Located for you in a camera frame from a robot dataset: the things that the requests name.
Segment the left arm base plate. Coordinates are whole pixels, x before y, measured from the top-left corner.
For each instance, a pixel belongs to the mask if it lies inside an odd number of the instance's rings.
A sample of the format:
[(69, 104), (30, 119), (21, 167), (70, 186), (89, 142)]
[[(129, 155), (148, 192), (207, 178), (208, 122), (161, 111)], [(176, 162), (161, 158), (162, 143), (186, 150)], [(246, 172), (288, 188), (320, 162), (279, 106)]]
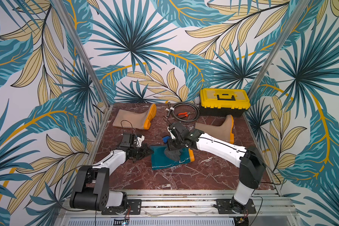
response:
[(129, 199), (124, 200), (121, 206), (118, 207), (105, 207), (101, 212), (102, 215), (140, 215), (142, 207), (142, 200)]

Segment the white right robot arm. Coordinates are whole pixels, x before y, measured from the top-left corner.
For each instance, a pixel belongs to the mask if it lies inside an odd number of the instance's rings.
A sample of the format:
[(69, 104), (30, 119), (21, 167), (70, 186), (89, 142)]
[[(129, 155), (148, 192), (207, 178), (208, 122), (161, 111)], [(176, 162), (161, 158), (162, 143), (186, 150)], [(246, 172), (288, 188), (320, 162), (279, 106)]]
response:
[(170, 134), (164, 151), (167, 158), (179, 161), (181, 150), (190, 148), (211, 153), (230, 162), (239, 168), (239, 184), (232, 197), (232, 203), (245, 206), (249, 202), (266, 170), (266, 164), (255, 148), (233, 145), (198, 129), (189, 131), (180, 122), (169, 125), (167, 131)]

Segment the left aluminium corner post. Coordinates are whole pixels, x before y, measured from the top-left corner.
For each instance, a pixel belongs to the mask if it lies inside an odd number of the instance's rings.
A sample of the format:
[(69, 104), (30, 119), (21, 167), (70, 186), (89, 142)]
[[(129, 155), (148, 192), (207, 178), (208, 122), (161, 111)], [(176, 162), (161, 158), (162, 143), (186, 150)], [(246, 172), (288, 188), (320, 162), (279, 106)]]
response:
[(83, 44), (80, 40), (80, 37), (77, 34), (77, 31), (74, 27), (74, 24), (71, 22), (70, 16), (63, 4), (63, 1), (60, 0), (53, 0), (52, 1), (54, 7), (56, 8), (59, 18), (62, 20), (65, 28), (67, 29), (67, 32), (69, 34), (69, 37), (72, 39), (74, 47), (77, 49), (78, 55), (82, 60), (82, 63), (84, 63), (84, 66), (86, 67), (88, 74), (93, 81), (94, 86), (96, 87), (98, 94), (103, 101), (105, 108), (110, 108), (110, 103), (108, 102), (106, 98), (106, 94), (103, 92), (102, 86), (100, 85), (99, 79), (96, 75), (96, 72), (85, 52), (85, 49), (83, 47)]

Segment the beige rubber boot left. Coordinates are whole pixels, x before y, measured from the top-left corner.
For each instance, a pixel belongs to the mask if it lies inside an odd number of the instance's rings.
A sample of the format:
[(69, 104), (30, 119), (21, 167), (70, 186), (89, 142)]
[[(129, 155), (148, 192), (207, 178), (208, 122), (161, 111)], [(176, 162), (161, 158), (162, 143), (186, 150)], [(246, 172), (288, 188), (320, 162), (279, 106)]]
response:
[(143, 113), (136, 113), (120, 109), (113, 121), (113, 126), (120, 128), (149, 130), (151, 127), (151, 121), (156, 116), (156, 112), (157, 107), (155, 104), (151, 104), (150, 107)]

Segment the aluminium mounting rail frame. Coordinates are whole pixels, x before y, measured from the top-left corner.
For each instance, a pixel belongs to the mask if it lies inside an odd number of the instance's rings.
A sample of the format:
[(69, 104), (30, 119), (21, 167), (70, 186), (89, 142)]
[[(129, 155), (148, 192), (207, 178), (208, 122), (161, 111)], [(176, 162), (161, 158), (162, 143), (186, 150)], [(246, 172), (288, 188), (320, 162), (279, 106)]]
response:
[[(135, 219), (150, 218), (225, 218), (214, 207), (218, 199), (231, 199), (234, 190), (125, 190), (130, 200), (141, 200), (141, 211)], [(301, 226), (293, 201), (277, 190), (256, 190), (252, 195), (256, 213), (249, 214), (253, 226)]]

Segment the red handled pliers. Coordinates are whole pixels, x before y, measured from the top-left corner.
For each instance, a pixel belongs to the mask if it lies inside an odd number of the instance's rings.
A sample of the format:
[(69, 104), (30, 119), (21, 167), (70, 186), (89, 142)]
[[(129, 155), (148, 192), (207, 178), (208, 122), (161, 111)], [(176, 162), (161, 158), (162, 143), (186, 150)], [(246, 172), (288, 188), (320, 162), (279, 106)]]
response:
[(191, 115), (192, 112), (181, 112), (181, 113), (178, 113), (177, 116), (178, 118), (186, 118), (186, 117), (189, 117), (189, 115)]

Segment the right aluminium corner post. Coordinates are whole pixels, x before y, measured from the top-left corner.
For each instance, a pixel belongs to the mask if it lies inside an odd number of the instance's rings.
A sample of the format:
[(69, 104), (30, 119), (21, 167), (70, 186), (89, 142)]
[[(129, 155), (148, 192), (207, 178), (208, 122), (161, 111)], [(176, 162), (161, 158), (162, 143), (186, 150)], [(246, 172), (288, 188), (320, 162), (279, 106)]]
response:
[(266, 59), (248, 90), (249, 98), (254, 96), (257, 87), (260, 85), (273, 59), (292, 33), (292, 30), (295, 28), (295, 25), (309, 3), (310, 1), (290, 1), (285, 16), (282, 18), (278, 28), (263, 39), (267, 46), (259, 48), (259, 53), (265, 53)]

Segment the teal rubber boot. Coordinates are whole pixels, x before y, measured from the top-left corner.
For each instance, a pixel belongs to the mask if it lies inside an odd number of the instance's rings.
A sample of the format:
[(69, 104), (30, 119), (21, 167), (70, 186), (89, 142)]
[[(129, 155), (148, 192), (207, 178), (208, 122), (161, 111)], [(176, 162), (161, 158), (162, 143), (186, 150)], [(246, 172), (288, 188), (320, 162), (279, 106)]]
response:
[(180, 155), (177, 161), (166, 156), (165, 150), (167, 146), (151, 146), (150, 148), (153, 150), (153, 154), (151, 155), (152, 170), (163, 170), (195, 161), (193, 150), (189, 148), (179, 150)]

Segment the beige rubber boot right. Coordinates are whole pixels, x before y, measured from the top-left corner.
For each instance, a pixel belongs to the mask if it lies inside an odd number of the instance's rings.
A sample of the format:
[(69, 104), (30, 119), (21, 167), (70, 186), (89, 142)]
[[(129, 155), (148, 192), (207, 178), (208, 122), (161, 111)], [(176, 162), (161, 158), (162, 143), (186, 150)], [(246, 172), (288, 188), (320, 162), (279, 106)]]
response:
[(225, 121), (220, 126), (207, 125), (203, 123), (195, 123), (195, 128), (209, 134), (219, 140), (234, 144), (234, 118), (232, 115), (227, 115)]

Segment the yellow and black toolbox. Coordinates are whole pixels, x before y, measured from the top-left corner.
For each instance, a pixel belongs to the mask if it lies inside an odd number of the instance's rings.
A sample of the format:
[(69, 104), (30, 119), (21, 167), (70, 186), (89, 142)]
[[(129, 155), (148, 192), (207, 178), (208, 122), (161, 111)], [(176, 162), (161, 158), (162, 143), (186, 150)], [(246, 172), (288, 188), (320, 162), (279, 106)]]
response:
[(250, 108), (250, 100), (243, 89), (213, 89), (200, 91), (200, 115), (241, 117)]

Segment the beige rubber boot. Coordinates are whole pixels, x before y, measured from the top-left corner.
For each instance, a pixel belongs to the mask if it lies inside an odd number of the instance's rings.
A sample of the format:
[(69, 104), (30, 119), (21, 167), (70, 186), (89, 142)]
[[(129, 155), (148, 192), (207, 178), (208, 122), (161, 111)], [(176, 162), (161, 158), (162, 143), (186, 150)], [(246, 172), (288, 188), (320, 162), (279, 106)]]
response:
[(120, 128), (149, 130), (151, 127), (151, 121), (156, 116), (156, 112), (157, 107), (155, 104), (151, 104), (150, 107), (143, 113), (136, 113), (120, 109), (113, 121), (113, 126)]
[(232, 115), (227, 115), (225, 121), (220, 126), (207, 125), (203, 123), (195, 123), (195, 128), (209, 134), (219, 140), (234, 144), (234, 118)]

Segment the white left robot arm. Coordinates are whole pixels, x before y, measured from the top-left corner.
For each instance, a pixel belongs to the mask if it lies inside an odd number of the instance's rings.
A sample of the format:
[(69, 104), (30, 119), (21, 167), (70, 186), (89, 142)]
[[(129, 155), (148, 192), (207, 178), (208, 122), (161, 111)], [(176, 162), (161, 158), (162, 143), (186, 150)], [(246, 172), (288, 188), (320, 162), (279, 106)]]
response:
[(128, 209), (125, 192), (110, 191), (110, 175), (127, 160), (142, 160), (153, 154), (147, 144), (140, 147), (124, 145), (116, 147), (107, 157), (94, 165), (79, 168), (70, 197), (70, 207), (79, 210), (104, 211), (115, 208)]

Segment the aluminium corner post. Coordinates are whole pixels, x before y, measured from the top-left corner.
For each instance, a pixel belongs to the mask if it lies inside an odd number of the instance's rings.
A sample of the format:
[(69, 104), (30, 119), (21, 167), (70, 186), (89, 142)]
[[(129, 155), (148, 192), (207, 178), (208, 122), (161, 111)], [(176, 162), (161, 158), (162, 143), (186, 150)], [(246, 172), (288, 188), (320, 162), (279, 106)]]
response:
[(69, 37), (72, 39), (74, 47), (77, 49), (78, 55), (82, 60), (82, 63), (84, 63), (84, 66), (86, 67), (88, 74), (93, 81), (94, 86), (96, 87), (98, 94), (103, 101), (105, 108), (110, 108), (110, 103), (108, 102), (106, 98), (106, 94), (103, 92), (102, 86), (100, 85), (99, 79), (96, 75), (96, 72), (85, 52), (85, 49), (83, 47), (83, 44), (80, 40), (80, 37), (77, 34), (77, 31), (74, 27), (74, 24), (71, 22), (70, 16), (63, 4), (63, 1), (60, 0), (53, 0), (52, 1), (54, 7), (56, 8), (59, 18), (62, 20), (65, 28), (67, 29), (67, 32), (69, 34)]
[(282, 18), (278, 28), (263, 39), (267, 46), (259, 48), (259, 53), (265, 53), (266, 59), (248, 90), (249, 98), (254, 96), (257, 87), (260, 85), (273, 59), (292, 33), (292, 30), (295, 28), (295, 25), (309, 3), (310, 1), (290, 1), (285, 16)]

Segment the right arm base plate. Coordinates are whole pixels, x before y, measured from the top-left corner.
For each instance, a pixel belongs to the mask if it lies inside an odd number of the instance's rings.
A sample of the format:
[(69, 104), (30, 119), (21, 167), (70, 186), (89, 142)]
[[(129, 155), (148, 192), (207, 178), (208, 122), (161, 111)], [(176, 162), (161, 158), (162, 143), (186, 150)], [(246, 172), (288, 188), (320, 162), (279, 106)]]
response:
[(232, 199), (216, 199), (216, 203), (213, 205), (218, 210), (219, 214), (255, 214), (256, 209), (252, 199), (243, 205)]

